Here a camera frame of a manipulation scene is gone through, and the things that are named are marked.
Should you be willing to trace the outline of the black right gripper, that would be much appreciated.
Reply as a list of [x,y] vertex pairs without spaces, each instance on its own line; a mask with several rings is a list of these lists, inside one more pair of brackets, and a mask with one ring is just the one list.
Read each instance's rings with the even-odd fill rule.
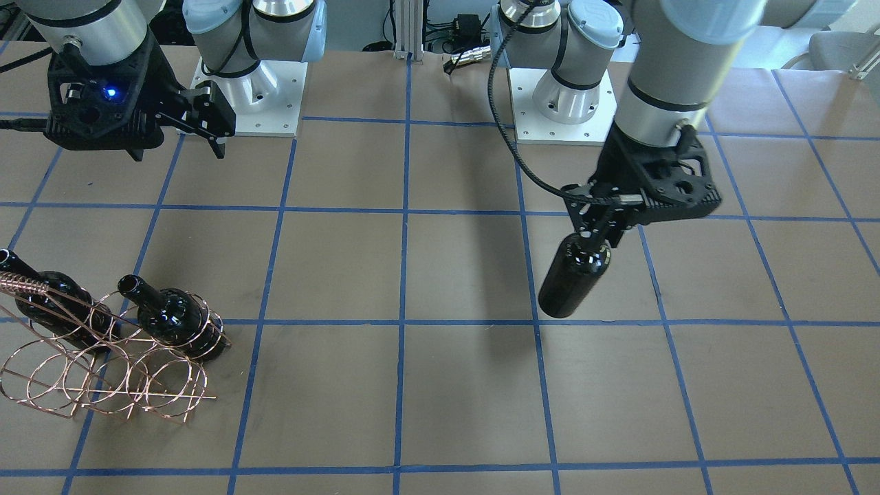
[[217,159],[226,156],[226,143],[235,135],[237,116],[215,81],[168,93],[158,100],[156,114],[180,131],[206,138]]

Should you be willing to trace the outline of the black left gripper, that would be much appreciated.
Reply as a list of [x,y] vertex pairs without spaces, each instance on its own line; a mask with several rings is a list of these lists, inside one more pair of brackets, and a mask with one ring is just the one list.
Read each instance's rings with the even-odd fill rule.
[[582,236],[585,247],[602,247],[606,238],[630,229],[628,215],[644,205],[644,196],[613,191],[610,197],[597,198],[590,195],[590,188],[573,183],[562,191],[574,197],[565,201],[574,233]]

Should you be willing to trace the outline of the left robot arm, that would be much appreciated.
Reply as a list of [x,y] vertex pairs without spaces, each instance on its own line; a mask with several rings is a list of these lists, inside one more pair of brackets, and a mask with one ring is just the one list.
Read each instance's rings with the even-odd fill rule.
[[563,251],[604,252],[634,226],[698,219],[722,203],[697,128],[730,66],[758,26],[824,28],[852,1],[500,1],[489,14],[493,65],[545,69],[546,116],[563,97],[597,104],[613,50],[634,30],[639,51],[596,171],[554,188],[572,234]]

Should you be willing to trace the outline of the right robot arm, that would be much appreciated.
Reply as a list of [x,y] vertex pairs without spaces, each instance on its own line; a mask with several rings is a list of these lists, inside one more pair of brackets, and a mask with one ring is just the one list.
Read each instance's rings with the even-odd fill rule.
[[207,141],[295,137],[306,72],[326,50],[324,1],[18,1],[47,48],[49,112],[3,120],[70,151],[139,161],[164,129]]

